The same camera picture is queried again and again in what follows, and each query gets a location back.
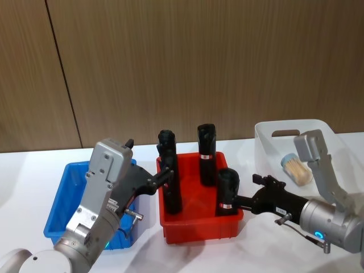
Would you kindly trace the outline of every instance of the gray robot arm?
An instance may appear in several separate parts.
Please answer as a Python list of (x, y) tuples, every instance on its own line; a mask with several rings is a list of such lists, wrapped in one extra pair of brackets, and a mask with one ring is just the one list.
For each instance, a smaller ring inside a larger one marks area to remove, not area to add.
[(328, 202), (309, 200), (301, 212), (301, 228), (322, 236), (325, 253), (330, 253), (331, 243), (351, 253), (361, 252), (364, 268), (364, 220), (355, 214), (354, 200), (338, 185), (321, 130), (303, 133), (294, 142), (300, 160), (308, 162), (317, 189)]
[(138, 195), (153, 195), (172, 173), (168, 168), (152, 176), (131, 165), (133, 142), (122, 145), (112, 139), (98, 142), (92, 153), (81, 204), (67, 224), (66, 232), (54, 246), (32, 255), (12, 251), (4, 257), (0, 273), (87, 273), (105, 245), (119, 229), (124, 213)]

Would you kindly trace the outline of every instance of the brown wall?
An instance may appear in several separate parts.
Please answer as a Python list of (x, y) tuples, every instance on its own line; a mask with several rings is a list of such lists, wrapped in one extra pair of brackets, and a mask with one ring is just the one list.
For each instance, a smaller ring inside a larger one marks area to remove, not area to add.
[(78, 147), (44, 1), (0, 0), (0, 152)]
[(204, 122), (219, 139), (253, 137), (257, 122), (275, 119), (364, 131), (362, 0), (48, 5), (85, 147), (104, 137), (155, 143), (166, 128), (195, 141)]

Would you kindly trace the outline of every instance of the white plastic basket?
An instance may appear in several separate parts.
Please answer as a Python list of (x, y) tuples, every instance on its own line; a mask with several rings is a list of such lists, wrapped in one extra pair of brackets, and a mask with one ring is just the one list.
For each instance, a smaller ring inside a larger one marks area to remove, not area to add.
[(294, 152), (294, 136), (276, 136), (276, 131), (298, 130), (300, 134), (320, 129), (324, 135), (328, 152), (332, 156), (332, 164), (339, 185), (355, 197), (358, 206), (364, 201), (363, 167), (355, 155), (335, 135), (332, 129), (318, 119), (298, 119), (290, 121), (260, 122), (255, 125), (255, 166), (260, 175), (272, 175), (287, 183), (286, 190), (303, 197), (319, 197), (315, 181), (299, 187), (283, 171), (280, 161), (285, 155)]

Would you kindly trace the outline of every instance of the red plastic bin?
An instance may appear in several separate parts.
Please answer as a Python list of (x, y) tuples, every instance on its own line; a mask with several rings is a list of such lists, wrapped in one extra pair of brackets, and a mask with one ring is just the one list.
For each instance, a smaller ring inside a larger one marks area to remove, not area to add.
[[(167, 243), (204, 241), (231, 238), (238, 235), (239, 221), (243, 211), (237, 215), (215, 216), (216, 187), (200, 183), (198, 152), (179, 154), (178, 168), (182, 195), (182, 212), (171, 215), (165, 211), (163, 190), (159, 189), (159, 217)], [(216, 152), (217, 169), (226, 168), (224, 154)]]

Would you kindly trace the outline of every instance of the basket handle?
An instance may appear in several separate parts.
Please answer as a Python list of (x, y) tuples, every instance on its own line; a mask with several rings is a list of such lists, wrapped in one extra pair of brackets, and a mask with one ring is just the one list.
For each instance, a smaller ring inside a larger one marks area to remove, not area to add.
[(255, 125), (255, 132), (260, 138), (275, 139), (275, 137), (299, 135), (324, 126), (328, 127), (325, 122), (319, 119), (292, 119), (287, 121), (260, 122)]

